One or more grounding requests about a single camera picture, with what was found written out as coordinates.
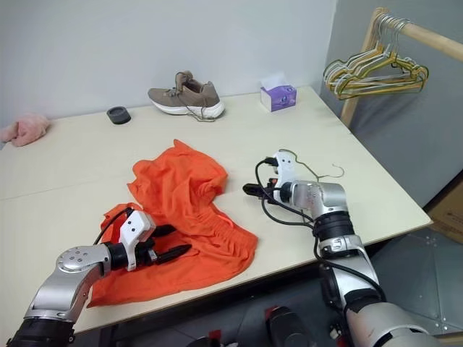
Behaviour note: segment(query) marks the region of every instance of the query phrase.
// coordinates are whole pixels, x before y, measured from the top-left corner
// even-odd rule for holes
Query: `white shoe sole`
[[[160,103],[155,103],[154,101],[151,102],[161,111],[169,114],[182,115],[193,112],[196,116],[203,116],[204,118],[217,118],[221,115],[222,112],[224,112],[225,109],[225,106],[221,101],[219,101],[216,105],[211,107],[188,106],[188,108],[186,108],[185,106],[169,107],[161,105]]]

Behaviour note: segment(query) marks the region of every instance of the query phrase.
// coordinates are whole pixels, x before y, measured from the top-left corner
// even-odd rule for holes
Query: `black cable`
[[[290,208],[290,207],[280,203],[279,201],[275,200],[269,193],[267,193],[266,189],[262,185],[262,182],[260,181],[259,171],[258,171],[259,166],[261,166],[264,163],[269,163],[269,162],[266,159],[264,159],[264,160],[261,160],[255,166],[255,179],[257,180],[257,182],[258,182],[260,188],[262,189],[264,195],[270,201],[272,201],[274,204],[284,208],[285,210],[288,210],[288,211],[293,212],[293,213],[295,213],[297,215],[300,215],[300,216],[302,216],[302,218],[307,218],[310,222],[313,222],[313,219],[311,217],[309,217],[308,215],[306,215],[305,213],[303,213],[302,211],[295,210],[293,208]],[[287,225],[287,226],[307,226],[308,228],[313,229],[313,226],[310,225],[309,223],[286,222],[285,220],[279,220],[278,218],[272,216],[269,213],[269,211],[266,209],[265,199],[262,199],[262,209],[263,209],[263,212],[271,220],[274,220],[277,223],[284,224],[284,225]],[[358,272],[358,271],[356,271],[354,269],[351,269],[350,267],[346,267],[346,266],[343,266],[343,265],[340,265],[340,264],[336,264],[335,262],[330,262],[330,261],[328,261],[326,259],[323,259],[320,255],[318,255],[318,236],[317,235],[315,235],[315,244],[314,244],[314,247],[313,247],[313,254],[315,255],[315,258],[317,259],[317,261],[319,261],[321,264],[324,264],[325,266],[328,266],[328,267],[336,268],[336,269],[341,270],[341,271],[345,271],[346,273],[350,273],[351,275],[354,275],[354,276],[357,276],[358,278],[363,279],[365,282],[369,283],[378,292],[378,294],[380,295],[381,301],[386,301],[386,294],[384,293],[384,290],[374,280],[372,280],[368,276],[366,276],[366,275],[364,275],[364,274],[362,274],[362,273],[360,273],[360,272]]]
[[[276,221],[277,223],[284,224],[285,226],[307,226],[308,228],[313,229],[309,223],[300,223],[300,222],[286,222],[285,220],[278,219],[270,214],[270,212],[266,208],[266,201],[265,199],[261,200],[262,203],[262,210],[263,212],[271,219]]]
[[[315,236],[315,244],[313,245],[313,254],[315,255],[315,258],[322,264],[329,266],[329,267],[334,267],[335,269],[345,271],[347,273],[350,273],[354,276],[357,276],[358,278],[363,279],[365,282],[368,282],[378,293],[380,296],[381,301],[386,302],[386,294],[384,293],[384,290],[380,287],[379,284],[377,284],[374,280],[369,278],[368,276],[359,273],[358,271],[351,269],[350,267],[346,267],[340,264],[336,264],[335,262],[330,262],[326,259],[323,259],[320,255],[318,255],[318,236]]]
[[[114,221],[119,218],[122,213],[127,213],[127,214],[130,214],[133,212],[133,208],[131,207],[127,207],[125,209],[123,209],[122,211],[119,211],[113,218],[111,218],[111,220],[108,222],[108,224],[106,224],[106,226],[103,228],[103,230],[99,233],[98,237],[96,238],[95,242],[93,242],[93,244],[98,244],[98,242],[101,240],[101,237],[103,237],[104,233],[106,230],[108,230],[109,226],[114,223]]]
[[[255,172],[255,179],[257,180],[257,182],[258,182],[260,188],[262,189],[262,192],[264,193],[264,195],[265,195],[270,201],[272,201],[275,205],[278,205],[278,206],[280,206],[280,207],[282,207],[282,208],[284,208],[285,210],[288,210],[288,211],[290,211],[290,212],[296,213],[297,215],[300,215],[300,216],[302,216],[302,217],[304,217],[304,218],[307,218],[310,222],[313,222],[313,219],[312,219],[310,216],[308,216],[308,215],[306,215],[305,213],[302,213],[302,212],[300,212],[300,211],[298,211],[298,210],[295,210],[294,208],[290,208],[290,207],[286,206],[285,204],[282,204],[281,202],[275,200],[272,196],[270,196],[269,193],[267,193],[266,188],[262,185],[262,182],[260,181],[260,178],[259,178],[259,166],[261,166],[262,164],[267,164],[267,163],[268,163],[268,162],[266,161],[266,159],[261,160],[259,163],[257,163],[257,165],[255,166],[255,170],[254,170],[254,172]]]

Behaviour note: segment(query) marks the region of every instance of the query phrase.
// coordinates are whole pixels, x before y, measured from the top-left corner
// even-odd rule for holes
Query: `clothes hanger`
[[[398,55],[399,31],[409,21],[398,20],[391,16],[383,16],[383,18],[380,18],[380,23],[382,24],[383,22],[391,23],[394,29],[394,49],[392,53],[386,55],[385,59],[383,54],[382,57],[356,69],[354,73],[345,74],[336,82],[332,82],[331,86],[334,86],[334,91],[339,98],[344,99],[358,95],[395,93],[411,89],[418,89],[418,91],[421,91],[424,87],[425,81],[429,75],[428,68],[417,65],[411,58],[400,59]],[[395,63],[396,66],[393,65],[393,67],[408,70],[408,73],[365,78],[365,76],[370,74],[373,70],[380,69],[390,63]]]
[[[388,52],[385,52],[385,48],[381,42],[381,38],[383,37],[382,34],[382,25],[383,22],[387,19],[389,19],[391,16],[388,14],[382,14],[378,16],[378,19],[375,21],[375,36],[377,37],[375,47],[367,52],[365,54],[360,54],[360,56],[357,55],[357,57],[353,60],[350,61],[349,66],[347,67],[341,67],[337,66],[335,69],[331,70],[331,73],[327,76],[327,81],[326,85],[330,90],[334,89],[334,85],[330,84],[330,82],[335,81],[337,78],[342,76],[345,73],[350,73],[354,74],[354,71],[356,68],[360,67],[362,64],[365,64],[369,61],[377,61],[378,59],[385,59],[387,56]]]
[[[375,26],[380,25],[380,21],[376,20],[374,23]],[[347,69],[351,69],[351,65],[354,64],[355,62],[358,61],[358,59],[369,57],[369,56],[374,56],[377,53],[380,53],[381,50],[383,49],[382,46],[380,46],[380,41],[381,41],[381,31],[379,29],[374,30],[375,37],[376,37],[376,44],[375,47],[370,49],[369,51],[366,52],[361,52],[357,53],[351,57],[347,61],[342,61],[340,59],[337,59],[333,62],[331,62],[326,68],[325,71],[323,72],[324,79],[327,80],[329,75],[332,73],[334,69],[339,69],[343,67],[347,67]]]

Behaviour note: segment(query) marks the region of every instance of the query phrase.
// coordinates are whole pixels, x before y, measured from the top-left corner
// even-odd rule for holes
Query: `pink towel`
[[[0,140],[11,141],[14,146],[21,147],[41,138],[49,125],[50,121],[40,114],[26,114],[0,130]]]

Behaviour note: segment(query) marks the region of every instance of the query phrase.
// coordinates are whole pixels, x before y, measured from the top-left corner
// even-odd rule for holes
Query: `table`
[[[91,244],[103,214],[134,201],[126,183],[132,165],[157,157],[177,138],[215,158],[229,173],[225,194],[215,203],[259,238],[255,259],[223,283],[159,299],[84,309],[76,331],[121,322],[174,304],[217,293],[263,276],[314,261],[313,237],[306,228],[269,220],[242,186],[254,182],[254,166],[280,148],[321,174],[345,170],[343,185],[356,232],[373,243],[430,224],[429,217],[357,141],[310,87],[298,89],[297,105],[269,113],[259,94],[223,98],[225,116],[200,123],[154,107],[130,109],[132,120],[113,125],[105,113],[56,120],[31,145],[0,151],[1,340],[20,326],[38,287],[68,247]],[[262,169],[265,180],[272,175]],[[293,218],[286,211],[280,218]]]

